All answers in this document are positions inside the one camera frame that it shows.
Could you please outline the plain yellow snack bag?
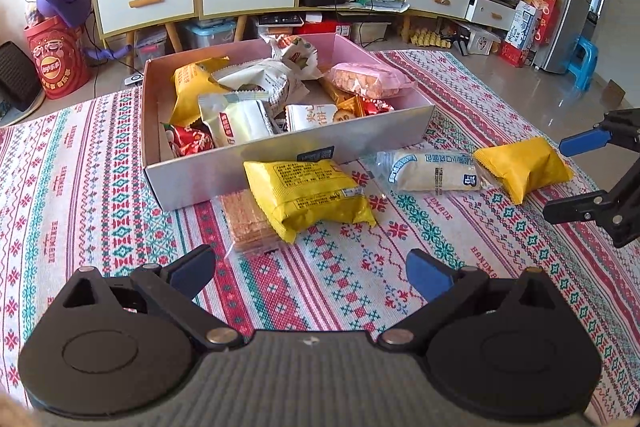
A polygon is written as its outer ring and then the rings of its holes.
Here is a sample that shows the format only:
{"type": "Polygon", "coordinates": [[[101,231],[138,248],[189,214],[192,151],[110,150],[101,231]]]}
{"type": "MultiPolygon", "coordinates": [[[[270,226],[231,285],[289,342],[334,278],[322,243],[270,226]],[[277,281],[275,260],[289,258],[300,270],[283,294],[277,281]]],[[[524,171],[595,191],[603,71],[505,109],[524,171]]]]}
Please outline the plain yellow snack bag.
{"type": "Polygon", "coordinates": [[[544,138],[480,148],[473,157],[502,184],[514,205],[533,191],[573,179],[573,171],[544,138]]]}

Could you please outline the white blue rice cake packet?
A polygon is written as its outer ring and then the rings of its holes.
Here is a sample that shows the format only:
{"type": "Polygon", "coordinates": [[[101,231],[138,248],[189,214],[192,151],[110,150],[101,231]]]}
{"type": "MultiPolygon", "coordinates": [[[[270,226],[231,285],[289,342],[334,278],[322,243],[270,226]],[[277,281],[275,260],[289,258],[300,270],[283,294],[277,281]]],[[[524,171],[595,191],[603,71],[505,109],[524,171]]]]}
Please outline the white blue rice cake packet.
{"type": "Polygon", "coordinates": [[[483,177],[474,158],[457,150],[384,150],[375,156],[376,172],[396,192],[476,192],[483,177]]]}

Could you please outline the yellow printed snack packet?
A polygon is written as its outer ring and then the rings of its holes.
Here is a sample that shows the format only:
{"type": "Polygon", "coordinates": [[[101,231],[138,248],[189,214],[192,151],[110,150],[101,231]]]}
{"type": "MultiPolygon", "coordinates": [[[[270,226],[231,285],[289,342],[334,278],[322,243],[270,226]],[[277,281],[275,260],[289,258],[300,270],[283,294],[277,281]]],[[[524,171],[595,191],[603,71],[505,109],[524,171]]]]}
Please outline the yellow printed snack packet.
{"type": "Polygon", "coordinates": [[[362,187],[331,159],[245,161],[243,168],[256,204],[286,243],[323,220],[376,225],[362,187]]]}

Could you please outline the red white candy packet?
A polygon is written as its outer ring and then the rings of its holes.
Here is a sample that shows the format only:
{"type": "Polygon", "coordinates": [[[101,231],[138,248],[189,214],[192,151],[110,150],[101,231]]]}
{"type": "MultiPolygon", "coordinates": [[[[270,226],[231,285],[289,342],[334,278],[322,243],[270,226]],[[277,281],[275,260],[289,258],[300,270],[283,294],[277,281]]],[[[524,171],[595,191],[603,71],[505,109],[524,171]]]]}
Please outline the red white candy packet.
{"type": "Polygon", "coordinates": [[[215,148],[210,132],[197,120],[192,126],[163,124],[167,142],[175,157],[186,157],[215,148]]]}

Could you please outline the orange-yellow egg yolk snack bag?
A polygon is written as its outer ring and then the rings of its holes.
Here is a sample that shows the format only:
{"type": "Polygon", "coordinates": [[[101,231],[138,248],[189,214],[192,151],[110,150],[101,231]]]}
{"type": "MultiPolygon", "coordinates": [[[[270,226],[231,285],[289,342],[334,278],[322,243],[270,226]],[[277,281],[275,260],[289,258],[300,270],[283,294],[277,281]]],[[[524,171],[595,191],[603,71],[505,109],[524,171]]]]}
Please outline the orange-yellow egg yolk snack bag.
{"type": "Polygon", "coordinates": [[[176,103],[169,124],[186,127],[201,117],[198,97],[209,93],[230,92],[221,86],[216,74],[230,65],[230,58],[211,57],[177,68],[172,76],[175,83],[176,103]]]}

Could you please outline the gold foil snack bar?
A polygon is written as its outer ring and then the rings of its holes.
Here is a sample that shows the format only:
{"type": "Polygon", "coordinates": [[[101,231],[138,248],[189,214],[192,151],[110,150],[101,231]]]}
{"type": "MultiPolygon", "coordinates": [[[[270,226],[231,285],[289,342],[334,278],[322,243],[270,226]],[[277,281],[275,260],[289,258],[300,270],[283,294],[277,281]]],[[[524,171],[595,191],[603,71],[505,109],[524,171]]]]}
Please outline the gold foil snack bar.
{"type": "Polygon", "coordinates": [[[362,105],[359,96],[338,89],[334,86],[333,83],[330,83],[329,80],[324,77],[319,79],[319,83],[322,89],[326,91],[326,94],[329,95],[330,99],[338,109],[346,110],[347,113],[351,113],[356,117],[363,116],[362,105]]]}

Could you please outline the pink cracker packet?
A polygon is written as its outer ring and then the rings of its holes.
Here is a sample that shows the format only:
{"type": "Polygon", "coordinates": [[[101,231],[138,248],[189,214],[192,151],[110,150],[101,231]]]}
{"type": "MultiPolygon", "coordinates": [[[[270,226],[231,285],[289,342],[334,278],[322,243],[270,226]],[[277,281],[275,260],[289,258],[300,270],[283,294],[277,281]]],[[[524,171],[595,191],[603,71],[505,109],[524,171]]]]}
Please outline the pink cracker packet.
{"type": "Polygon", "coordinates": [[[326,73],[326,80],[337,89],[372,100],[397,98],[414,89],[413,80],[385,64],[336,64],[326,73]]]}

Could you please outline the white striped snack packet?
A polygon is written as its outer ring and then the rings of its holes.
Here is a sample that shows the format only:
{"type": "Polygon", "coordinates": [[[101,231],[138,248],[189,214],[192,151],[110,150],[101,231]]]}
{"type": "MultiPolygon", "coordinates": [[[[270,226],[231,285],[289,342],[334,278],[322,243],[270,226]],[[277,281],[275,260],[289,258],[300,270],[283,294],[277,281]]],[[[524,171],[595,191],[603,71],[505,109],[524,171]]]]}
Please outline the white striped snack packet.
{"type": "Polygon", "coordinates": [[[267,92],[272,116],[280,115],[288,105],[300,103],[310,93],[291,67],[274,58],[229,65],[216,70],[213,76],[221,86],[232,91],[267,92]]]}

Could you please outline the small red foil candy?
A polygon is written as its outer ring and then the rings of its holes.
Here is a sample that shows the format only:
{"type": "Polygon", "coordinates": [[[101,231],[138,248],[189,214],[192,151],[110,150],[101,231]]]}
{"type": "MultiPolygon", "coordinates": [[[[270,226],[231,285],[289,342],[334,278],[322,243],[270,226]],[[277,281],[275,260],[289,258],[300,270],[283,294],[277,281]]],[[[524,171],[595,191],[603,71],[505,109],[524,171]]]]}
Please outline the small red foil candy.
{"type": "Polygon", "coordinates": [[[375,100],[374,98],[357,98],[358,115],[360,117],[375,116],[393,112],[394,108],[383,100],[375,100]]]}

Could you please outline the white orange lotus snack packet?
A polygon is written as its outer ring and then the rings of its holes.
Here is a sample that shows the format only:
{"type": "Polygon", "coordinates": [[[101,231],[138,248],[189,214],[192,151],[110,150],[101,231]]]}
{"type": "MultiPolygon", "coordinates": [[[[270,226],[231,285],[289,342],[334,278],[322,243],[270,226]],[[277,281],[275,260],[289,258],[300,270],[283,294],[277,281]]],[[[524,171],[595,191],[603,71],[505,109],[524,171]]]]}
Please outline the white orange lotus snack packet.
{"type": "Polygon", "coordinates": [[[297,104],[285,107],[285,121],[289,132],[317,129],[355,118],[354,113],[338,108],[335,104],[297,104]]]}

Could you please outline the white nut packet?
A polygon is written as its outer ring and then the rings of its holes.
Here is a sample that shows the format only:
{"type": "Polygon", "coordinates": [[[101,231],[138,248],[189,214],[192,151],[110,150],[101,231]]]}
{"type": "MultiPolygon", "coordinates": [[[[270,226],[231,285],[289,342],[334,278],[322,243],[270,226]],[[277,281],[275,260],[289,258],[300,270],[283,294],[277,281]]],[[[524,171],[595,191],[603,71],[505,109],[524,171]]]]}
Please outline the white nut packet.
{"type": "Polygon", "coordinates": [[[303,81],[322,77],[318,50],[310,42],[296,35],[262,35],[270,46],[271,57],[279,60],[303,81]]]}

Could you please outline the blue plastic stool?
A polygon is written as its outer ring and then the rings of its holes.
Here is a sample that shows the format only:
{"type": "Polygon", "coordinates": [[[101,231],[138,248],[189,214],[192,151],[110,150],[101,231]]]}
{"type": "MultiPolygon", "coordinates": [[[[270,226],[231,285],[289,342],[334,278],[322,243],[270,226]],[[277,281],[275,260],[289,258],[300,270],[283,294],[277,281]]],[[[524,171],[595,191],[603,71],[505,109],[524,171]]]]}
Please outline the blue plastic stool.
{"type": "Polygon", "coordinates": [[[589,39],[580,36],[576,42],[574,54],[567,64],[567,70],[574,76],[574,87],[582,92],[590,89],[591,81],[596,72],[599,49],[589,39]]]}

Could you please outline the clear wafer biscuit packet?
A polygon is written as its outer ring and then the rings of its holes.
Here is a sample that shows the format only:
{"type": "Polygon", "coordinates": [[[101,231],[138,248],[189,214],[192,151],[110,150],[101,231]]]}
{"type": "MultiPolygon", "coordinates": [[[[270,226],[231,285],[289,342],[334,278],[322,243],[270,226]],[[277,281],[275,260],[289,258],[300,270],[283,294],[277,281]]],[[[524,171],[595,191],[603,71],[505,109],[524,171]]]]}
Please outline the clear wafer biscuit packet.
{"type": "Polygon", "coordinates": [[[226,257],[263,255],[281,247],[280,236],[250,190],[224,194],[218,200],[230,237],[226,257]]]}

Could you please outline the patterned woven floor mat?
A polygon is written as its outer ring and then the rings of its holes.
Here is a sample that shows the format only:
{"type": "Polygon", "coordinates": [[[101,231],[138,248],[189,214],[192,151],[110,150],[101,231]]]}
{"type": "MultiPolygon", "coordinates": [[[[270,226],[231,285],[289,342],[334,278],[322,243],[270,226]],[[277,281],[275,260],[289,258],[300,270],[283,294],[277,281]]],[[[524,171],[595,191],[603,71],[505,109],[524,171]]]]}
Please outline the patterned woven floor mat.
{"type": "Polygon", "coordinates": [[[157,205],[142,168],[141,104],[140,89],[120,91],[1,133],[1,387],[15,400],[26,398],[21,347],[78,268],[122,277],[209,244],[219,260],[196,301],[243,334],[382,333],[422,305],[405,269],[414,248],[494,279],[538,265],[601,355],[590,415],[610,421],[638,404],[638,245],[616,248],[597,225],[555,227],[542,215],[551,199],[594,190],[582,171],[515,205],[500,188],[394,193],[375,181],[371,159],[356,160],[345,171],[368,196],[374,227],[321,222],[280,251],[235,256],[216,200],[176,211],[157,205]]]}

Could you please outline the red snack bucket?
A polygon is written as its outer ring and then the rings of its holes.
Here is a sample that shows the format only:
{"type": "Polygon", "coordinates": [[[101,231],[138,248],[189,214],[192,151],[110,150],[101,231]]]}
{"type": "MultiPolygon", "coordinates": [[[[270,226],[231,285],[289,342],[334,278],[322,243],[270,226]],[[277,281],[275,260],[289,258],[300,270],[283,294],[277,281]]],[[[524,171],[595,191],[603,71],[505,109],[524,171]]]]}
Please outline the red snack bucket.
{"type": "Polygon", "coordinates": [[[89,81],[80,29],[69,28],[54,16],[26,28],[25,37],[47,98],[64,98],[89,81]]]}

